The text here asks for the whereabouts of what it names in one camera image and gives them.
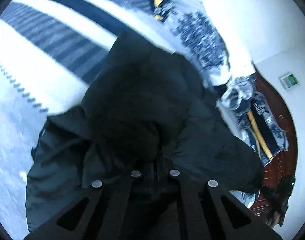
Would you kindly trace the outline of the dark wooden headboard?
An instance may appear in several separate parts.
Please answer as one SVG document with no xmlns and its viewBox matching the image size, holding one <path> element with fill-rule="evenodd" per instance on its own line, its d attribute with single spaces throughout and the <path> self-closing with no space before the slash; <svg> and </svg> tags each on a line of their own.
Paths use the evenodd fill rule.
<svg viewBox="0 0 305 240">
<path fill-rule="evenodd" d="M 251 210 L 268 218 L 278 213 L 283 220 L 296 181 L 297 135 L 284 100 L 258 70 L 253 86 L 246 131 L 264 166 L 264 187 Z"/>
</svg>

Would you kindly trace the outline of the blue white striped bedsheet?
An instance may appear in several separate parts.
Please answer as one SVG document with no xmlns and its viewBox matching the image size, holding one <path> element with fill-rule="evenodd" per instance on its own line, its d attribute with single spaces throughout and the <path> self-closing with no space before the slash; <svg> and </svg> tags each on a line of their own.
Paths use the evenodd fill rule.
<svg viewBox="0 0 305 240">
<path fill-rule="evenodd" d="M 178 48 L 147 1 L 12 0 L 0 15 L 0 223 L 11 238 L 28 234 L 26 180 L 46 116 L 81 102 L 120 33 Z"/>
</svg>

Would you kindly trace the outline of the blue tree print quilt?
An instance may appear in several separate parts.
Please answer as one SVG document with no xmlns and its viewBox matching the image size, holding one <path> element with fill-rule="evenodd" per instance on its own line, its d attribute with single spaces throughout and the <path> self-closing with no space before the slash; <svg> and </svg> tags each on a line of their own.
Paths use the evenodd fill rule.
<svg viewBox="0 0 305 240">
<path fill-rule="evenodd" d="M 242 139 L 253 150 L 246 114 L 254 94 L 255 69 L 240 41 L 221 35 L 201 0 L 152 0 L 153 15 L 181 42 L 205 83 L 215 90 L 219 105 L 231 113 Z"/>
</svg>

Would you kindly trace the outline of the green white wall switch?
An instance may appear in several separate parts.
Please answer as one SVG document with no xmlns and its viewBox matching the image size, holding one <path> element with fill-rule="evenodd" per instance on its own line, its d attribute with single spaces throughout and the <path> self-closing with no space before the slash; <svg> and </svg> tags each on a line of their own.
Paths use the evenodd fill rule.
<svg viewBox="0 0 305 240">
<path fill-rule="evenodd" d="M 285 89 L 289 90 L 299 85 L 299 81 L 294 74 L 289 73 L 279 78 Z"/>
</svg>

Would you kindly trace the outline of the black puffer jacket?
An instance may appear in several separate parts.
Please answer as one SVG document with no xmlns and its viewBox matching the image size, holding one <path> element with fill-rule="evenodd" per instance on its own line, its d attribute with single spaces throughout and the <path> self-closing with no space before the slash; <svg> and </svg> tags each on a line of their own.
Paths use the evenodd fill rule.
<svg viewBox="0 0 305 240">
<path fill-rule="evenodd" d="M 191 178 L 255 194 L 264 168 L 232 135 L 193 65 L 140 35 L 123 33 L 80 105 L 46 119 L 27 176 L 33 231 L 94 181 L 112 183 L 158 156 Z"/>
</svg>

